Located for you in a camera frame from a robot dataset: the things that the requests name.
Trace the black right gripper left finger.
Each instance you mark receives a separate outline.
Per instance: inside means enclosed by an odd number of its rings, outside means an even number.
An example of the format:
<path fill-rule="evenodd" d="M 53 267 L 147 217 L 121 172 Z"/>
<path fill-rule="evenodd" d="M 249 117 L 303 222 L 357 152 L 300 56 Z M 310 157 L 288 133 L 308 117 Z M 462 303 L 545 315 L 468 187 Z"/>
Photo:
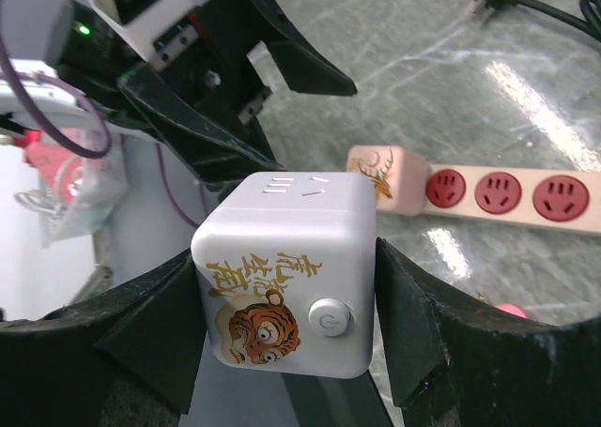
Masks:
<path fill-rule="evenodd" d="M 206 335 L 184 251 L 36 321 L 1 324 L 4 426 L 176 426 Z"/>

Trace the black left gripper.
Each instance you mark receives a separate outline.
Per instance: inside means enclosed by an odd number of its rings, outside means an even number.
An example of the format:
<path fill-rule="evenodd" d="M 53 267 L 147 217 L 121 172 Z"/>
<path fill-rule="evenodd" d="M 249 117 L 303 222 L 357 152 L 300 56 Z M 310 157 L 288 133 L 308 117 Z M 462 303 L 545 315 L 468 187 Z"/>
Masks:
<path fill-rule="evenodd" d="M 290 90 L 352 97 L 353 80 L 321 54 L 276 0 L 246 0 L 260 40 Z M 257 172 L 281 172 L 257 119 L 268 86 L 246 53 L 227 57 L 194 8 L 151 44 L 144 61 L 120 41 L 118 124 L 162 142 L 204 183 L 237 182 Z"/>

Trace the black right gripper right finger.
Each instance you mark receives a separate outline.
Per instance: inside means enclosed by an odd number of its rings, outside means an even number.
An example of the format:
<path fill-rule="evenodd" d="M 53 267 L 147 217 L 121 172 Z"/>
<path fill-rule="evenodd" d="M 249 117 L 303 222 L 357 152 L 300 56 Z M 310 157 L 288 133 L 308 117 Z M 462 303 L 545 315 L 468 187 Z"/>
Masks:
<path fill-rule="evenodd" d="M 378 318 L 408 426 L 596 426 L 600 321 L 551 326 L 436 278 L 384 239 Z"/>

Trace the white cube socket adapter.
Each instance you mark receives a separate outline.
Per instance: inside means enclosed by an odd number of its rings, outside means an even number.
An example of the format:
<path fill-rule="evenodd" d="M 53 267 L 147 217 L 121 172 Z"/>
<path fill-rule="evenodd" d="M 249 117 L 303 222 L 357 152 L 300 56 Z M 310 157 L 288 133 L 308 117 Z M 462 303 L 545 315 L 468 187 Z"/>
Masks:
<path fill-rule="evenodd" d="M 347 172 L 246 177 L 193 235 L 225 365 L 349 379 L 372 359 L 376 193 Z"/>

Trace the pink cube socket adapter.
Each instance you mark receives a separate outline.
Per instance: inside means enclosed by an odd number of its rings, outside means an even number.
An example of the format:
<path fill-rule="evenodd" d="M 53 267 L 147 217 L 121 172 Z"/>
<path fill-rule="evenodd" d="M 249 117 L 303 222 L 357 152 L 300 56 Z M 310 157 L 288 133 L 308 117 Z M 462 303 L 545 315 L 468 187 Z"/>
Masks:
<path fill-rule="evenodd" d="M 400 145 L 355 145 L 346 168 L 372 181 L 379 211 L 402 216 L 424 211 L 431 165 L 423 156 Z"/>

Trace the beige power strip red sockets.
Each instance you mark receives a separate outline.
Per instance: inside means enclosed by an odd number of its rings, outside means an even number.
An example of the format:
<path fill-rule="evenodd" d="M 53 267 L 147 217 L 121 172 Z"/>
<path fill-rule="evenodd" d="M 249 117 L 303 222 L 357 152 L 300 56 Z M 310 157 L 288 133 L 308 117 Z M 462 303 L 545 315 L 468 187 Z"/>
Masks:
<path fill-rule="evenodd" d="M 600 174 L 569 170 L 432 166 L 424 212 L 600 235 Z"/>

